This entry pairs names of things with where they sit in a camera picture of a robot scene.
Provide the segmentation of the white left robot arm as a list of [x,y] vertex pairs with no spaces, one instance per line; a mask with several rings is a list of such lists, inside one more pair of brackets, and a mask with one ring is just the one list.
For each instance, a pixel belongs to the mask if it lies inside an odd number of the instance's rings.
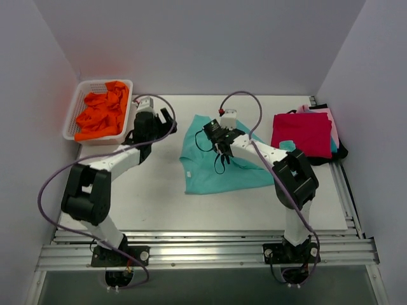
[[114,155],[88,165],[75,164],[69,172],[62,211],[85,226],[98,245],[107,249],[105,258],[113,266],[127,262],[128,241],[109,216],[111,184],[121,174],[146,161],[152,143],[177,131],[177,123],[168,110],[162,108],[160,112],[164,120],[152,107],[141,107],[136,112],[133,129]]

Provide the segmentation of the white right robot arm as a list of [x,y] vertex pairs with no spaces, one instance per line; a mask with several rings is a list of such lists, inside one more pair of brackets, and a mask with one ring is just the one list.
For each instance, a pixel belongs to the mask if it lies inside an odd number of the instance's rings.
[[265,170],[273,177],[276,196],[286,208],[286,225],[282,254],[289,262],[297,262],[305,255],[303,243],[313,234],[310,209],[319,181],[299,149],[286,151],[250,138],[239,129],[223,128],[217,120],[203,126],[212,149],[229,162],[240,158]]

